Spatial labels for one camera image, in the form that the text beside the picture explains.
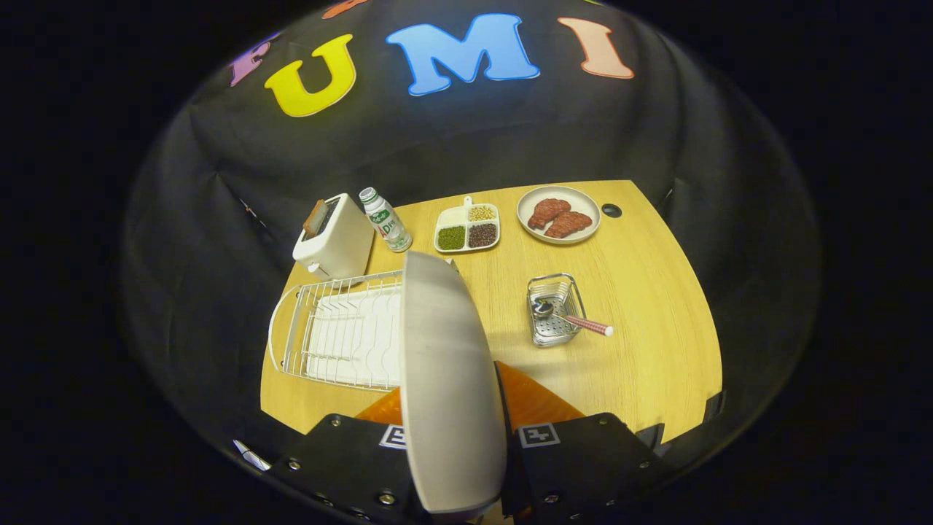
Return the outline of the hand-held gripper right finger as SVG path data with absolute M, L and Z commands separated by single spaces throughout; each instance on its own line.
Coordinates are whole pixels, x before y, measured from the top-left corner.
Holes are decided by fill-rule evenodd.
M 633 431 L 613 413 L 585 415 L 526 373 L 494 366 L 509 433 L 501 510 L 510 523 L 600 523 L 672 472 L 663 423 Z

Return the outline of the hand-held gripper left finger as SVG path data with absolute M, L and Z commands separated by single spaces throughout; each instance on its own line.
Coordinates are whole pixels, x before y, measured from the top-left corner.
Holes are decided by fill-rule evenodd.
M 290 445 L 270 474 L 349 521 L 431 522 L 411 476 L 399 389 L 357 416 L 327 414 Z

